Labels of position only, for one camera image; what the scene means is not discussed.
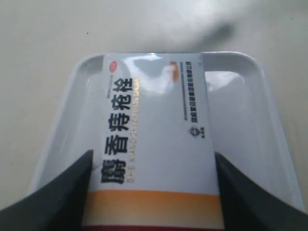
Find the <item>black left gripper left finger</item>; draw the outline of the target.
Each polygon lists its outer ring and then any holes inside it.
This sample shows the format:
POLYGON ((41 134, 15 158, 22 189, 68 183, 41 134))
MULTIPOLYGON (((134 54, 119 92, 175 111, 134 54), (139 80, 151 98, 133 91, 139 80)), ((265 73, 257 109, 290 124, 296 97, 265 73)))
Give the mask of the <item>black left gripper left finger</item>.
POLYGON ((93 151, 48 184, 1 210, 2 231, 79 231, 92 171, 93 151))

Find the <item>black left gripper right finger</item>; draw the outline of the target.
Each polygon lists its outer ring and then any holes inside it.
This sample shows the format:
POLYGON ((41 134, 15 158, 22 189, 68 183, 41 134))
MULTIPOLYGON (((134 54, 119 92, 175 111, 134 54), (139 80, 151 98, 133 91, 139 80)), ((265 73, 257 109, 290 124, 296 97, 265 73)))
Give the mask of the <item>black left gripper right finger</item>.
POLYGON ((215 153, 218 187, 227 231, 306 231, 306 213, 261 188, 227 158, 215 153))

